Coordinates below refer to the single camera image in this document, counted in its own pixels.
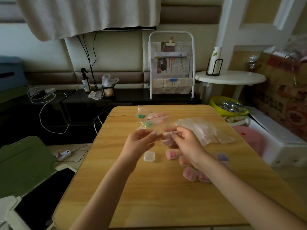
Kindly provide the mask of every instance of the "bottle label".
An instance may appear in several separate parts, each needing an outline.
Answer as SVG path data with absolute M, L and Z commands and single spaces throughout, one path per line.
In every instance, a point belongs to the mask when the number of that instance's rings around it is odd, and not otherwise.
M 85 92 L 90 92 L 90 87 L 88 86 L 87 80 L 82 80 L 83 88 Z

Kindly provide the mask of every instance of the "pink plastic stool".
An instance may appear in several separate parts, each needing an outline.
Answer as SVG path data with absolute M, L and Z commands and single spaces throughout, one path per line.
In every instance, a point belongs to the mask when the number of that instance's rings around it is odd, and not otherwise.
M 262 156 L 262 135 L 249 127 L 234 126 L 232 127 L 247 143 L 251 148 L 259 155 Z

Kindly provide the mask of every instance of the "floor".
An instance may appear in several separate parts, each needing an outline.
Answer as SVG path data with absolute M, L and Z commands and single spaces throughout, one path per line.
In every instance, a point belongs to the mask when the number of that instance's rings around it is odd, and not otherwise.
M 79 169 L 83 159 L 85 158 L 91 145 L 88 144 L 71 144 L 71 145 L 53 145 L 48 146 L 52 154 L 56 155 L 64 150 L 75 151 L 72 156 L 67 158 L 66 162 L 60 162 L 56 166 L 63 164 L 69 164 L 76 170 Z M 275 168 L 274 171 L 303 199 L 307 205 L 307 167 L 282 167 Z M 211 230 L 212 228 L 185 228 L 187 229 L 199 229 L 199 230 Z M 228 226 L 228 227 L 214 227 L 214 230 L 252 230 L 251 226 Z M 6 226 L 0 227 L 0 230 L 7 230 Z

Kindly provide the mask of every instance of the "round side table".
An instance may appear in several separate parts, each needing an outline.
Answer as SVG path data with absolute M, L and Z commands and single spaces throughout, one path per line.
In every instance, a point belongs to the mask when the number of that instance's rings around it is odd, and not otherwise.
M 195 75 L 195 80 L 201 82 L 199 86 L 199 94 L 202 99 L 202 91 L 206 86 L 204 104 L 208 104 L 209 99 L 213 96 L 219 96 L 222 93 L 224 85 L 237 85 L 232 98 L 238 100 L 239 95 L 244 85 L 254 85 L 265 82 L 266 77 L 259 73 L 251 73 L 245 71 L 221 71 L 218 77 L 207 76 L 206 71 L 198 72 Z

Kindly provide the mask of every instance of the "person's left hand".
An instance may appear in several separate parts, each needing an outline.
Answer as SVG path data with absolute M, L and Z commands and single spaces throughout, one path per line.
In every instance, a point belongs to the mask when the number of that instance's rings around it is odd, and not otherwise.
M 149 129 L 140 129 L 128 135 L 119 159 L 136 166 L 136 162 L 142 154 L 150 150 L 155 141 L 161 139 L 162 133 Z

